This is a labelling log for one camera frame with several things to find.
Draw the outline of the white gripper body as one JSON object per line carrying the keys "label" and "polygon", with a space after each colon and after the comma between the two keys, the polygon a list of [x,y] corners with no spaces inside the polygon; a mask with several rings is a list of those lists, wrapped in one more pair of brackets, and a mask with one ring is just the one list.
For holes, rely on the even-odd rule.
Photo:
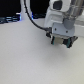
{"label": "white gripper body", "polygon": [[55,37],[75,39],[75,21],[77,14],[73,0],[50,0],[46,13],[46,26]]}

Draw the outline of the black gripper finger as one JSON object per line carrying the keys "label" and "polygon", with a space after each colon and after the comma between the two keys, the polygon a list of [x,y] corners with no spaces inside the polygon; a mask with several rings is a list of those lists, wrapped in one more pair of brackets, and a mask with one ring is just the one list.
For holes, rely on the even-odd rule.
{"label": "black gripper finger", "polygon": [[54,45],[55,40],[56,40],[56,37],[55,37],[55,36],[53,36],[53,35],[51,35],[51,44],[52,44],[52,45]]}
{"label": "black gripper finger", "polygon": [[67,41],[66,47],[70,48],[70,47],[72,47],[72,44],[73,44],[72,38],[69,38],[68,41]]}

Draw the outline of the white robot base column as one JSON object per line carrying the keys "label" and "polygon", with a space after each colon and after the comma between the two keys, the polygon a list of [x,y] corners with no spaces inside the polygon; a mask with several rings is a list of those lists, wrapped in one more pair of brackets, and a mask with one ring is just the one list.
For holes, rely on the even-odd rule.
{"label": "white robot base column", "polygon": [[21,19],[26,20],[24,0],[20,0],[20,3],[21,3]]}

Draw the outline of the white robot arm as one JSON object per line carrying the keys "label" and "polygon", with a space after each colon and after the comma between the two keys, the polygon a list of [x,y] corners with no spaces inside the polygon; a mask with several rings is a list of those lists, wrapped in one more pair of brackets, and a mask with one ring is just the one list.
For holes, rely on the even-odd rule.
{"label": "white robot arm", "polygon": [[51,43],[70,48],[84,37],[84,0],[50,0],[45,26],[51,28]]}

